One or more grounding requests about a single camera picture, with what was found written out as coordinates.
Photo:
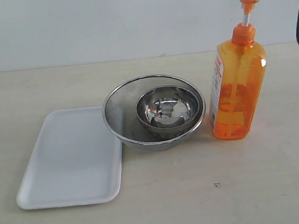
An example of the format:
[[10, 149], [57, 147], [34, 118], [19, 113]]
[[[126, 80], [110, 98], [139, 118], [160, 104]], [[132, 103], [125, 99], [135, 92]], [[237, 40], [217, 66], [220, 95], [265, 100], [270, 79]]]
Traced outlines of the small stainless steel bowl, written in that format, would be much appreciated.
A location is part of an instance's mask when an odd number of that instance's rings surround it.
[[192, 91], [174, 85], [149, 89], [137, 100], [139, 123], [150, 133], [181, 135], [195, 124], [200, 98]]

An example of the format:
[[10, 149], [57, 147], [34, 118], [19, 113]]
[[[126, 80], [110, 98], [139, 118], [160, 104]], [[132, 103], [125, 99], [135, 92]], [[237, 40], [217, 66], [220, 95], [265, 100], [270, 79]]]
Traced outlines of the orange dish soap pump bottle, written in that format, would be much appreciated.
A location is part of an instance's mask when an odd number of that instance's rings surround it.
[[259, 0], [240, 0], [243, 20], [232, 38], [216, 47], [209, 116], [219, 139], [242, 139], [250, 131], [266, 70], [266, 52], [255, 41], [250, 14]]

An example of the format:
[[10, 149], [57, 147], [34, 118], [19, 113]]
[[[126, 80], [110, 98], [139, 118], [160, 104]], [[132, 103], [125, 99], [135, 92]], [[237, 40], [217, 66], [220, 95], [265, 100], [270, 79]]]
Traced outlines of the white rectangular plastic tray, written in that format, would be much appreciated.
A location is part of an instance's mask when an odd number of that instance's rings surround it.
[[54, 111], [43, 121], [16, 202], [25, 210], [106, 203], [118, 195], [121, 176], [122, 143], [100, 106]]

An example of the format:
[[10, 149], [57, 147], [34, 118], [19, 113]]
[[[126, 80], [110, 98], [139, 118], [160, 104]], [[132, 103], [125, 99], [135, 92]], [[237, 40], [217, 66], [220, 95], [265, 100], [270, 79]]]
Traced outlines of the steel mesh colander bowl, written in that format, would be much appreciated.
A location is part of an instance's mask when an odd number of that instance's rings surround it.
[[[154, 87], [174, 85], [194, 92], [201, 102], [195, 124], [181, 135], [162, 135], [150, 133], [138, 121], [136, 104], [138, 99]], [[165, 151], [184, 142], [201, 125], [206, 112], [206, 102], [198, 88], [188, 81], [171, 75], [140, 76], [116, 87], [103, 105], [103, 120], [116, 137], [124, 144], [142, 151]]]

